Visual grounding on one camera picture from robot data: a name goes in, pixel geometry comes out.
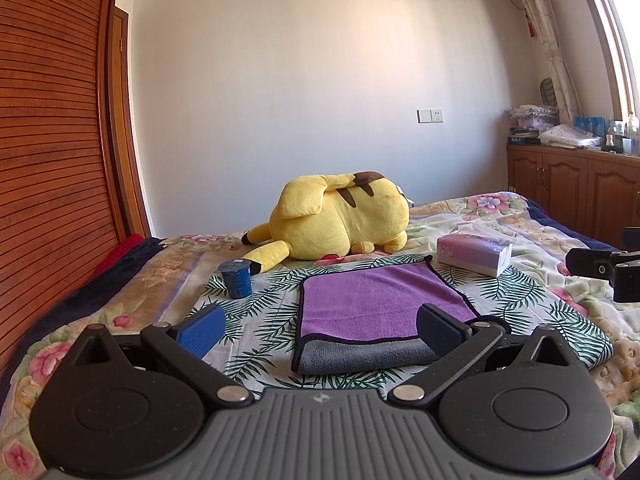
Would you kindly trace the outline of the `patterned curtain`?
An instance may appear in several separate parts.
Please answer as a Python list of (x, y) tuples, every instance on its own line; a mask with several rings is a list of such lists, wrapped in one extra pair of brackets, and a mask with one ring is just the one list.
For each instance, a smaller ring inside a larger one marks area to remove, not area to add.
[(547, 59), (551, 80), (558, 102), (562, 124), (573, 125), (582, 114), (576, 87), (560, 45), (560, 33), (551, 0), (522, 0), (526, 14), (533, 22)]

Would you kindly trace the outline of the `wooden slatted wardrobe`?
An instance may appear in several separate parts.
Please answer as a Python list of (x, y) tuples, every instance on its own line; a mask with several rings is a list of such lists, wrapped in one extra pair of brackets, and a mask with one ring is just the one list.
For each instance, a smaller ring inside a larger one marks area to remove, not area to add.
[(107, 67), (115, 0), (1, 0), (1, 359), (130, 233)]

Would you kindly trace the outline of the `white wall switch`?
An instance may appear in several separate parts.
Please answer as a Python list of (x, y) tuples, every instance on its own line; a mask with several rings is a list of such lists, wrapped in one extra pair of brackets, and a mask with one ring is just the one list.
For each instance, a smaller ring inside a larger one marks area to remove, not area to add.
[(424, 108), (417, 110), (419, 124), (441, 124), (444, 121), (444, 112), (439, 108)]

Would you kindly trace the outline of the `palm leaf cloth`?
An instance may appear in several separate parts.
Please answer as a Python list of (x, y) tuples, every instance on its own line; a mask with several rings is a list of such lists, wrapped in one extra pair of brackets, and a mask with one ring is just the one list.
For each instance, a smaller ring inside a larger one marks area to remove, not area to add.
[(433, 255), (405, 254), (376, 258), (362, 255), (345, 263), (292, 262), (250, 280), (252, 293), (231, 299), (220, 274), (213, 274), (191, 311), (220, 304), (226, 331), (203, 360), (254, 393), (265, 388), (373, 388), (388, 393), (427, 365), (410, 365), (348, 375), (305, 376), (291, 370), (300, 305), (300, 285), (315, 275), (390, 266), (427, 256), (445, 282), (463, 292), (480, 314), (506, 321), (512, 334), (528, 336), (539, 325), (557, 330), (585, 367), (593, 368), (613, 354), (609, 336), (540, 281), (509, 266), (498, 278), (439, 263)]

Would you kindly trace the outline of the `floral bed quilt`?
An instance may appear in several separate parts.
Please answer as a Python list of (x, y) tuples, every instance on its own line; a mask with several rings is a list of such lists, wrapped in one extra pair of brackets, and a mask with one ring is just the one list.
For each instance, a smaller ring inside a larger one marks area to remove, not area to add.
[(433, 255), (438, 238), (454, 232), (507, 240), (513, 246), (510, 268), (495, 280), (439, 268), (477, 311), (501, 315), (516, 327), (567, 318), (575, 328), (597, 327), (605, 333), (604, 355), (591, 375), (613, 412), (614, 439), (602, 469), (608, 477), (621, 474), (639, 455), (639, 308), (615, 302), (604, 281), (568, 274), (565, 255), (585, 245), (584, 236), (551, 220), (532, 200), (495, 192), (414, 208), (408, 244), (399, 254), (289, 261), (259, 275), (253, 293), (241, 300), (228, 297), (217, 275), (224, 260), (242, 254), (237, 235), (146, 240), (58, 304), (18, 345), (1, 381), (2, 477), (35, 479), (42, 474), (29, 414), (74, 340), (91, 323), (129, 335), (155, 321), (178, 323), (218, 302), (226, 314), (226, 331), (206, 360), (247, 389), (390, 390), (410, 377), (413, 368), (328, 376), (292, 371), (300, 286), (314, 275), (416, 261)]

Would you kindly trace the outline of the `red cloth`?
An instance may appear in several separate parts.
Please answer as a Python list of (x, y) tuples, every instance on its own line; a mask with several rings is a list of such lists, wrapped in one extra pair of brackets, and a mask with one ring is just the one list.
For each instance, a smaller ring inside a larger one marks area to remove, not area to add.
[(90, 280), (97, 278), (107, 270), (110, 270), (122, 257), (128, 255), (134, 248), (137, 248), (144, 242), (144, 237), (138, 233), (134, 233), (119, 243), (114, 249), (112, 249), (105, 259), (94, 269), (93, 274), (90, 276)]

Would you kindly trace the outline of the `white plastic bag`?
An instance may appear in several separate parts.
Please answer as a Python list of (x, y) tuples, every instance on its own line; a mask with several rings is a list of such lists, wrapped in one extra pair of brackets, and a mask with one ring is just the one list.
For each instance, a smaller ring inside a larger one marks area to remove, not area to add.
[(598, 136), (592, 136), (588, 132), (568, 125), (557, 125), (549, 128), (538, 136), (538, 140), (542, 145), (569, 148), (570, 150), (598, 148), (601, 144)]

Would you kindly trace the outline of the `purple and grey towel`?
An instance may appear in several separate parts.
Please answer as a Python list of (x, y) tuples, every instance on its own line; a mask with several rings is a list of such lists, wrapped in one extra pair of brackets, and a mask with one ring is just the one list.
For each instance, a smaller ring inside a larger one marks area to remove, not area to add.
[(447, 284), (427, 256), (419, 261), (306, 278), (291, 362), (305, 376), (348, 375), (439, 359), (416, 329), (420, 307), (430, 304), (462, 323), (496, 322), (463, 292)]

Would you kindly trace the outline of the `pink tissue box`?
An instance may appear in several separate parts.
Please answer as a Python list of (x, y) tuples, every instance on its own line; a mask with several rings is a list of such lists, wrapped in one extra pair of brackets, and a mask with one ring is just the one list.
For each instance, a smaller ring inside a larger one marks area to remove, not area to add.
[(439, 263), (498, 278), (510, 266), (512, 244), (470, 235), (448, 234), (436, 243)]

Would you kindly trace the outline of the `wooden cabinet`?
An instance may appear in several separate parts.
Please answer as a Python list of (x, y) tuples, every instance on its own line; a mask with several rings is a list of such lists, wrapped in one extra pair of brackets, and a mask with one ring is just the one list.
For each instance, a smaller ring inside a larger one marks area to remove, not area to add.
[(509, 145), (508, 185), (563, 226), (620, 246), (639, 224), (639, 159), (593, 150)]

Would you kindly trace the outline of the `yellow plush toy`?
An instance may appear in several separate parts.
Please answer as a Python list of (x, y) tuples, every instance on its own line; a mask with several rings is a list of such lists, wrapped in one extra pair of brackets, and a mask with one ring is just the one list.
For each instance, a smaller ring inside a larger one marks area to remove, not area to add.
[(407, 244), (411, 202), (375, 171), (303, 176), (283, 188), (269, 221), (244, 233), (250, 274), (265, 273), (288, 258), (386, 254)]

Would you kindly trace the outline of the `blue cup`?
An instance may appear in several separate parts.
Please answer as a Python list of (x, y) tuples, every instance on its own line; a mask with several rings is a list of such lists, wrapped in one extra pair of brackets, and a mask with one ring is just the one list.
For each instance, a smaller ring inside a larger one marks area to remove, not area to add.
[(224, 286), (227, 287), (231, 299), (242, 299), (252, 293), (250, 278), (250, 262), (246, 259), (233, 259), (218, 266)]

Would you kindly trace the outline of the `pile of folded clothes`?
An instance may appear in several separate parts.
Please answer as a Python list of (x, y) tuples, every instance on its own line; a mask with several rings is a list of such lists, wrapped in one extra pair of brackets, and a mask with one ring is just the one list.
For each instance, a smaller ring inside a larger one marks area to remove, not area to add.
[(541, 133), (559, 125), (559, 111), (554, 106), (526, 104), (512, 107), (509, 115), (509, 145), (537, 145)]

